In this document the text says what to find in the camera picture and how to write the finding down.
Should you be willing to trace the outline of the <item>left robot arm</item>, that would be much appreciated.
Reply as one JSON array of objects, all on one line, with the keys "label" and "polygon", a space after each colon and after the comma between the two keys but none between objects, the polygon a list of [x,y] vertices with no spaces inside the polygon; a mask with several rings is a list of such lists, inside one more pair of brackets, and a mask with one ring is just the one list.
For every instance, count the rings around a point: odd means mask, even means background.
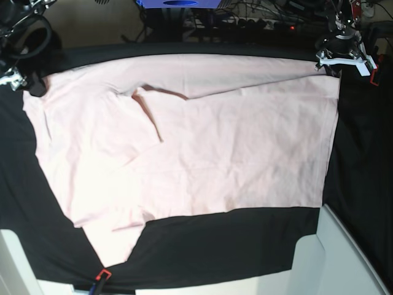
[{"label": "left robot arm", "polygon": [[355,66],[362,77],[371,76],[377,65],[366,51],[360,30],[360,1],[329,1],[326,17],[329,32],[315,43],[315,69],[334,73],[333,66]]}]

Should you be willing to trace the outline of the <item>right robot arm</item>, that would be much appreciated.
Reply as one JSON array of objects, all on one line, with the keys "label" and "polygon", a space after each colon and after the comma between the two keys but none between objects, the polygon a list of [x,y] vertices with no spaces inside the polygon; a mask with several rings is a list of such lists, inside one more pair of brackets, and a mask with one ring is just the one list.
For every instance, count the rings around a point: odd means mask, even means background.
[{"label": "right robot arm", "polygon": [[62,43],[44,12],[55,1],[1,1],[1,85],[46,94],[40,67]]}]

